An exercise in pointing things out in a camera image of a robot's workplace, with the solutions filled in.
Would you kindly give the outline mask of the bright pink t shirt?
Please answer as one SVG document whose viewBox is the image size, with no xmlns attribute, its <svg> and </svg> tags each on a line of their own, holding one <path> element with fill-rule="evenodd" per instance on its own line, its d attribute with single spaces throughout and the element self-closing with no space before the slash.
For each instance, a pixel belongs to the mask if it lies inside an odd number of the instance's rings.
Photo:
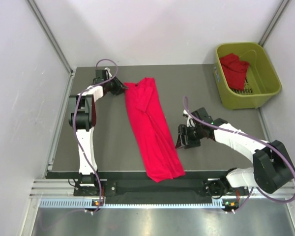
<svg viewBox="0 0 295 236">
<path fill-rule="evenodd" d="M 155 182 L 185 175 L 154 78 L 125 83 L 125 106 L 146 174 Z"/>
</svg>

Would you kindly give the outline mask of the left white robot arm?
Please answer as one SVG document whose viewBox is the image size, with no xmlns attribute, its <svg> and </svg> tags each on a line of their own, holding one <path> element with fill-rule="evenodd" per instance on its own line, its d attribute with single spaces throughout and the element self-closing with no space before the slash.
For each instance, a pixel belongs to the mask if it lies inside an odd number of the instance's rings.
<svg viewBox="0 0 295 236">
<path fill-rule="evenodd" d="M 94 156 L 93 132 L 97 122 L 95 103 L 107 93 L 120 95 L 127 89 L 109 68 L 96 69 L 90 86 L 69 97 L 69 125 L 79 152 L 78 176 L 74 177 L 75 196 L 102 196 L 102 184 Z"/>
</svg>

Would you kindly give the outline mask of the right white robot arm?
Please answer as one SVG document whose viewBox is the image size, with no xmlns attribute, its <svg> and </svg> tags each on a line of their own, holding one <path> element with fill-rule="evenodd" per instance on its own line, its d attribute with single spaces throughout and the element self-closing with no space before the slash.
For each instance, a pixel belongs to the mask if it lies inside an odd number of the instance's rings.
<svg viewBox="0 0 295 236">
<path fill-rule="evenodd" d="M 295 179 L 295 168 L 284 144 L 271 143 L 252 137 L 233 127 L 226 120 L 212 119 L 205 108 L 194 112 L 183 111 L 186 124 L 178 126 L 176 148 L 195 148 L 201 139 L 211 139 L 228 146 L 247 158 L 252 166 L 246 169 L 231 168 L 220 179 L 220 190 L 227 195 L 237 188 L 258 188 L 272 194 Z"/>
</svg>

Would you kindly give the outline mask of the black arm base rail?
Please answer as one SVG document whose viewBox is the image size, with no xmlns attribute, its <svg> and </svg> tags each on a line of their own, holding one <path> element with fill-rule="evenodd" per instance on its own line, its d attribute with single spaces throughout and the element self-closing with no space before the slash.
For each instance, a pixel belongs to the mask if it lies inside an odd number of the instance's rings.
<svg viewBox="0 0 295 236">
<path fill-rule="evenodd" d="M 77 174 L 74 196 L 103 197 L 107 204 L 201 204 L 212 199 L 246 196 L 243 187 L 226 183 L 225 171 L 187 171 L 174 179 L 156 182 L 145 172 L 99 172 L 100 180 L 92 175 Z"/>
</svg>

